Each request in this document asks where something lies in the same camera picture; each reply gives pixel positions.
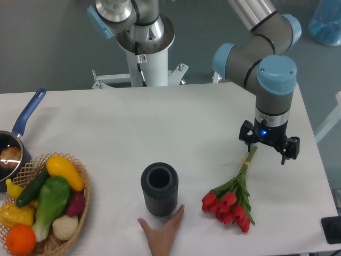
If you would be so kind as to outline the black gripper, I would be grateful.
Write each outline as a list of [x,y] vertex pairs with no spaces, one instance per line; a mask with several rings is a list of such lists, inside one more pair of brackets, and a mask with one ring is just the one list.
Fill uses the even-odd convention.
[[248,145],[249,153],[253,144],[258,142],[274,148],[282,155],[281,165],[284,165],[286,160],[296,159],[300,150],[300,138],[286,136],[287,124],[270,127],[267,121],[255,119],[252,124],[245,120],[240,128],[239,140]]

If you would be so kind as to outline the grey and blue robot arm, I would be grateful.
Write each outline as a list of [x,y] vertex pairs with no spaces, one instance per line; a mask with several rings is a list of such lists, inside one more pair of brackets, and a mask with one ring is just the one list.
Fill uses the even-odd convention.
[[[248,146],[260,142],[273,147],[283,160],[296,159],[300,139],[287,137],[286,129],[297,67],[284,53],[299,40],[301,25],[292,15],[280,15],[270,1],[230,5],[252,37],[243,46],[221,45],[213,70],[256,98],[255,120],[242,124],[239,139]],[[168,71],[175,29],[160,13],[158,1],[96,1],[87,15],[103,37],[116,38],[126,52],[133,87],[179,83]]]

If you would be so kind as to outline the bare human hand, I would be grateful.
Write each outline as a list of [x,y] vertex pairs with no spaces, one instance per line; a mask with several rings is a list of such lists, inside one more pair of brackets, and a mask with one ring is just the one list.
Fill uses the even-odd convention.
[[145,233],[151,255],[170,255],[177,231],[183,219],[184,210],[185,205],[181,205],[176,213],[159,229],[151,228],[143,218],[138,218],[137,221]]

